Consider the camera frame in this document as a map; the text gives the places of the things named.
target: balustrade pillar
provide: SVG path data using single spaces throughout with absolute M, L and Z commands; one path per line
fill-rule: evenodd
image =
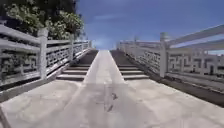
M 84 50 L 84 45 L 85 45 L 85 42 L 82 42 L 82 51 L 81 52 L 83 52 L 83 50 Z
M 2 58 L 0 56 L 0 86 L 2 85 Z
M 168 53 L 167 53 L 167 35 L 166 33 L 162 32 L 160 34 L 160 77 L 165 77 L 168 67 Z
M 47 28 L 42 28 L 38 31 L 38 38 L 40 40 L 40 77 L 41 79 L 46 79 L 47 77 L 47 37 L 48 37 L 48 30 Z
M 73 46 L 73 44 L 74 44 L 74 35 L 70 35 L 70 48 L 69 48 L 69 60 L 70 60 L 70 62 L 72 62 L 73 61 L 73 52 L 74 52 L 74 46 Z

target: stair step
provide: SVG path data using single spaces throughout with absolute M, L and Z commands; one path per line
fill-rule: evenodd
M 144 75 L 144 72 L 140 71 L 140 70 L 136 70 L 136 71 L 121 71 L 122 75 Z
M 90 64 L 77 64 L 74 67 L 90 67 Z
M 123 76 L 124 80 L 141 80 L 141 79 L 149 79 L 149 76 L 146 75 L 127 75 Z
M 120 71 L 136 71 L 139 70 L 137 67 L 119 67 Z
M 89 70 L 89 67 L 68 67 L 68 70 Z
M 57 76 L 58 80 L 71 80 L 71 81 L 83 81 L 85 78 L 85 75 L 67 75 L 67 74 L 61 74 Z
M 136 67 L 135 65 L 118 65 L 118 67 Z
M 68 75 L 86 75 L 87 71 L 85 70 L 65 70 L 62 72 L 62 74 L 68 74 Z

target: railing post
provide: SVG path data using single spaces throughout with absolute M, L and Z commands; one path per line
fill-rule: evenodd
M 41 79 L 45 79 L 47 77 L 47 36 L 48 30 L 47 28 L 42 28 L 38 31 L 38 38 L 40 40 L 40 77 Z
M 160 43 L 161 43 L 161 49 L 160 49 L 160 77 L 165 77 L 167 72 L 167 65 L 168 65 L 168 54 L 167 54 L 167 35 L 165 32 L 162 32 L 160 34 Z
M 0 86 L 2 85 L 2 58 L 0 56 Z
M 137 45 L 137 37 L 134 40 L 134 59 L 137 61 L 138 58 L 138 45 Z
M 70 56 L 69 56 L 69 60 L 70 62 L 73 61 L 73 52 L 74 52 L 74 46 L 73 46 L 73 43 L 74 43 L 74 36 L 73 35 L 70 35 Z
M 92 41 L 89 41 L 89 47 L 88 48 L 91 48 L 92 47 Z
M 83 50 L 84 50 L 84 44 L 85 44 L 85 42 L 82 42 L 82 51 L 81 52 L 83 52 Z

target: white cloud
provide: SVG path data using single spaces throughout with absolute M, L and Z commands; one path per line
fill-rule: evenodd
M 97 49 L 111 49 L 111 40 L 107 37 L 99 37 L 93 40 L 93 45 Z

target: stone staircase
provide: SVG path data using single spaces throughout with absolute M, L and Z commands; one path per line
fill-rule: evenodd
M 149 79 L 149 76 L 140 70 L 136 65 L 132 64 L 122 52 L 111 51 L 124 80 L 140 80 L 140 79 Z
M 97 50 L 87 53 L 80 61 L 71 65 L 61 75 L 57 76 L 57 79 L 83 81 L 97 53 Z

